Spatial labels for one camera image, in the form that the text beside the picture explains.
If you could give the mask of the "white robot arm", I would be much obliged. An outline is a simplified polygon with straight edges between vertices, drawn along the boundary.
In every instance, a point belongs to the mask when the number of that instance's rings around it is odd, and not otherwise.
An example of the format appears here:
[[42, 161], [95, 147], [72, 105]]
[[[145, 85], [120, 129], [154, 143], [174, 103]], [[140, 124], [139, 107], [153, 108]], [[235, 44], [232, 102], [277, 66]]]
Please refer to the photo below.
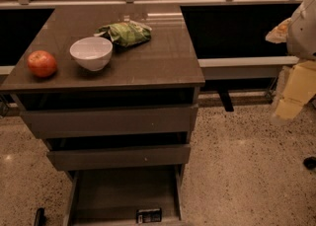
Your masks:
[[316, 95], [316, 0], [303, 0], [290, 18], [266, 35], [266, 41], [285, 42], [288, 54], [298, 58], [291, 68], [281, 69], [276, 83], [271, 123], [283, 125]]

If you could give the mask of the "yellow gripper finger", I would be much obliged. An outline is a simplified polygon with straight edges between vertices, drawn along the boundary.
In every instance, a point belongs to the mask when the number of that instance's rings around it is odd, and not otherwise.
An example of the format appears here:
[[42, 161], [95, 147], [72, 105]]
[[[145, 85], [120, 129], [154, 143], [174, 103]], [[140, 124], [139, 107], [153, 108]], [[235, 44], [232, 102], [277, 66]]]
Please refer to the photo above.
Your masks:
[[291, 22], [291, 19], [285, 19], [281, 23], [279, 23], [276, 27], [274, 27], [268, 34], [266, 35], [266, 41], [271, 43], [283, 43], [286, 42], [288, 26]]
[[276, 83], [271, 123], [286, 124], [302, 111], [316, 95], [316, 62], [304, 61], [289, 68], [284, 66]]

